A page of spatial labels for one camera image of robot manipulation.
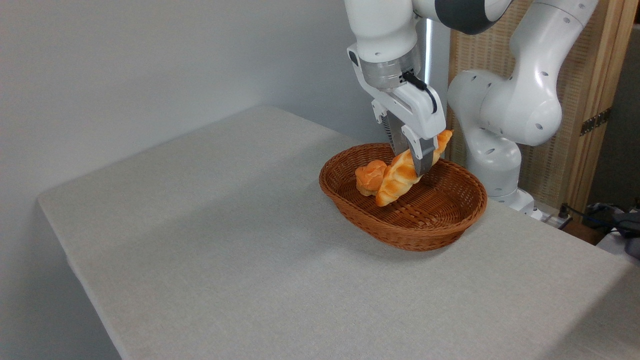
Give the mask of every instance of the table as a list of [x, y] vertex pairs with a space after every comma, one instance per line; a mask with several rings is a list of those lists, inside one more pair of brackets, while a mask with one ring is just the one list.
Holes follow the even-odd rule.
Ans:
[[408, 252], [317, 183], [358, 142], [261, 106], [38, 201], [124, 359], [639, 359], [640, 271], [490, 201]]

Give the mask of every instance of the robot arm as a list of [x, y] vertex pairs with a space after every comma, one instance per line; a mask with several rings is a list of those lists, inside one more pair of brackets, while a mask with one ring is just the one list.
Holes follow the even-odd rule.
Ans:
[[394, 152], [410, 148], [419, 175], [431, 167], [436, 136], [445, 128], [438, 94], [415, 74], [420, 71], [415, 24], [420, 17], [466, 33], [490, 27], [511, 0], [345, 0], [357, 43], [348, 54], [358, 81], [374, 98]]
[[523, 213], [531, 214], [533, 202], [518, 189], [522, 157], [516, 143], [540, 145], [558, 130], [558, 72], [596, 4], [535, 0], [509, 43], [516, 58], [511, 77], [467, 70], [449, 85], [449, 105], [467, 143], [467, 168], [490, 197]]

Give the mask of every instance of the white wall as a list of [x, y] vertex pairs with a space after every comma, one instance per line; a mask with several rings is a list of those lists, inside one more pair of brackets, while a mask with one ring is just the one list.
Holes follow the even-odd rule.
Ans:
[[39, 193], [257, 104], [384, 141], [353, 41], [342, 0], [0, 2], [0, 359], [117, 358]]

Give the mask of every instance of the woven basket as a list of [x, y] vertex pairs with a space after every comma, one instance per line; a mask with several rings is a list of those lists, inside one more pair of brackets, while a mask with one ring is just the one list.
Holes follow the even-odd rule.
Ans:
[[378, 207], [356, 189], [355, 170], [372, 160], [391, 163], [387, 143], [368, 143], [340, 152], [320, 171], [320, 187], [357, 227], [393, 247], [427, 251], [456, 241], [486, 209], [486, 191], [463, 167], [438, 160], [411, 190]]

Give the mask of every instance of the bread roll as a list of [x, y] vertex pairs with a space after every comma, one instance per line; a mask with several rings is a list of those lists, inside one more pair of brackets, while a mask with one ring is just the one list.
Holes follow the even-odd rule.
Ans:
[[376, 195], [387, 164], [382, 160], [374, 160], [365, 167], [356, 169], [356, 188], [365, 196]]
[[433, 166], [438, 159], [440, 159], [440, 155], [444, 152], [444, 149], [447, 147], [449, 140], [451, 140], [451, 136], [453, 136], [453, 130], [443, 130], [440, 134], [438, 134], [438, 148], [433, 151], [433, 162], [431, 166]]
[[406, 194], [413, 184], [420, 181], [421, 177], [415, 173], [411, 151], [404, 151], [385, 169], [380, 189], [376, 194], [376, 205], [386, 206], [396, 201]]

